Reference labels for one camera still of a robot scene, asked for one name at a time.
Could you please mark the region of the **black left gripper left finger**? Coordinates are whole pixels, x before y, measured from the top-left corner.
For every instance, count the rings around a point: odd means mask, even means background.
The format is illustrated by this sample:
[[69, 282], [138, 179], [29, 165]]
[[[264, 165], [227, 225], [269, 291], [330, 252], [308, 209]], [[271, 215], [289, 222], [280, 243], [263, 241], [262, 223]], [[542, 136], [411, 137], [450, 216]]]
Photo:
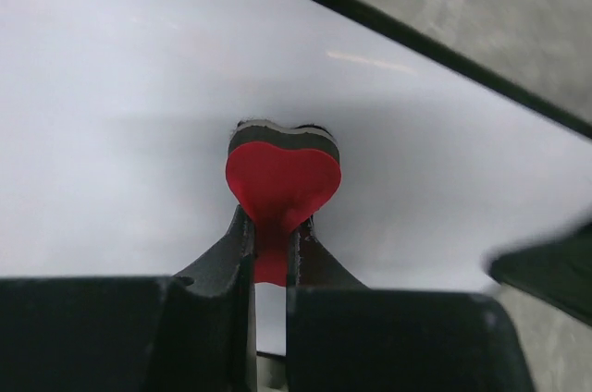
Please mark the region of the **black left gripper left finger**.
[[253, 223], [173, 276], [1, 282], [5, 391], [254, 391]]

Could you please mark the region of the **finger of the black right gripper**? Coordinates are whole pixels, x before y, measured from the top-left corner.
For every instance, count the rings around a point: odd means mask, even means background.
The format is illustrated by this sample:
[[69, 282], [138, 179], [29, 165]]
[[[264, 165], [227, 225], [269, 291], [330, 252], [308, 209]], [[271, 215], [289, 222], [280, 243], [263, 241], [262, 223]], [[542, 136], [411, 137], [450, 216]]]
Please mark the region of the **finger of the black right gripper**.
[[539, 236], [485, 259], [495, 281], [521, 290], [571, 315], [591, 316], [591, 219]]

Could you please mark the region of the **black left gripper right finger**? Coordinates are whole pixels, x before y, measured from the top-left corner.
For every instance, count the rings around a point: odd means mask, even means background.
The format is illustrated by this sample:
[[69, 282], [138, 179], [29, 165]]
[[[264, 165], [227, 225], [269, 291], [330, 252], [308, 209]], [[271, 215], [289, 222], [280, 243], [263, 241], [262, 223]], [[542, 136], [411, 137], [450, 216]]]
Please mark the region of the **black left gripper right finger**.
[[512, 320], [478, 293], [368, 288], [306, 220], [290, 237], [291, 391], [532, 391]]

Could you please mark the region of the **red bone-shaped eraser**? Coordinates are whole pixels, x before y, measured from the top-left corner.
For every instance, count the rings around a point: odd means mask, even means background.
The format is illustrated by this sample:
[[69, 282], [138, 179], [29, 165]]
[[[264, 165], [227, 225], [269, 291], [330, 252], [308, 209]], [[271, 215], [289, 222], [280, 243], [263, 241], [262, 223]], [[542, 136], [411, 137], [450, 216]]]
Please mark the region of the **red bone-shaped eraser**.
[[254, 281], [287, 285], [290, 235], [337, 192], [337, 141], [314, 124], [241, 121], [228, 144], [226, 181], [254, 223]]

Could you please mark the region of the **black-framed small whiteboard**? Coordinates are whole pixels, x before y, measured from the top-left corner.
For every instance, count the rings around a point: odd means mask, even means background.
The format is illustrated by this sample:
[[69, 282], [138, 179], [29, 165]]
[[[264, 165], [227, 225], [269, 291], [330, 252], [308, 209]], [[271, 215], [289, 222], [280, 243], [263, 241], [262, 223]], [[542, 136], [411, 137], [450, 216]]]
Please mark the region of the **black-framed small whiteboard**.
[[591, 205], [587, 141], [310, 0], [1, 0], [2, 275], [176, 273], [253, 118], [335, 136], [315, 230], [371, 287], [489, 292]]

